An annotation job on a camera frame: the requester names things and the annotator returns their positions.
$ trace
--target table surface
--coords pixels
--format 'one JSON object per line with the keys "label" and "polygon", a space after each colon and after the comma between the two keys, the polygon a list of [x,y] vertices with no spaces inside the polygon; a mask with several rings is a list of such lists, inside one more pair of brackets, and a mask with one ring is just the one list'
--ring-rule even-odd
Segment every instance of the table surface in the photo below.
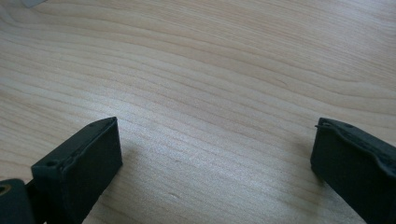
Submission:
{"label": "table surface", "polygon": [[315,125],[396,145],[396,1],[0,1],[0,177],[98,119],[124,165],[84,223],[363,223]]}

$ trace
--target wooden table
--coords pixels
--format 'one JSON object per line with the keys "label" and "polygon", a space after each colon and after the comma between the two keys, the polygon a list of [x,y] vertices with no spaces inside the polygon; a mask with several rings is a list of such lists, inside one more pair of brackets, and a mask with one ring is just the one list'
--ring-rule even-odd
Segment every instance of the wooden table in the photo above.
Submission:
{"label": "wooden table", "polygon": [[320,117],[396,145],[396,1],[0,1],[0,177],[119,119],[84,223],[363,223],[310,170]]}

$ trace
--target gray metal piece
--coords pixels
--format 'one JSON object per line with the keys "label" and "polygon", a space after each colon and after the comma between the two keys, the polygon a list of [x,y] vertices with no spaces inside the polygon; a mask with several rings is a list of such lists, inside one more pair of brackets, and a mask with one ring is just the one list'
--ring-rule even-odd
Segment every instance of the gray metal piece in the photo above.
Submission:
{"label": "gray metal piece", "polygon": [[26,7],[35,7],[38,4],[45,2],[46,0],[22,0],[23,4]]}

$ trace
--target light wood tabletop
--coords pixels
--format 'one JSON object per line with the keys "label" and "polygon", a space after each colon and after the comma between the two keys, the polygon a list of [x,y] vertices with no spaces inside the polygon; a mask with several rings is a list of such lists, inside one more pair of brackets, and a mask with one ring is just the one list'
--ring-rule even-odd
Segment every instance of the light wood tabletop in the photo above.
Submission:
{"label": "light wood tabletop", "polygon": [[0,0],[0,177],[117,117],[84,223],[364,223],[310,169],[315,125],[396,145],[396,1]]}

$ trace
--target wood grain surface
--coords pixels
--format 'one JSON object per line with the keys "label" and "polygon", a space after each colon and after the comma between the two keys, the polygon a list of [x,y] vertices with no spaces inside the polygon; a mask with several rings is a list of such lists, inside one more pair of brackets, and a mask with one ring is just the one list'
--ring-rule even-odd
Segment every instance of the wood grain surface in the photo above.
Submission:
{"label": "wood grain surface", "polygon": [[310,170],[318,118],[396,145],[396,1],[0,0],[0,178],[119,119],[84,223],[363,223]]}

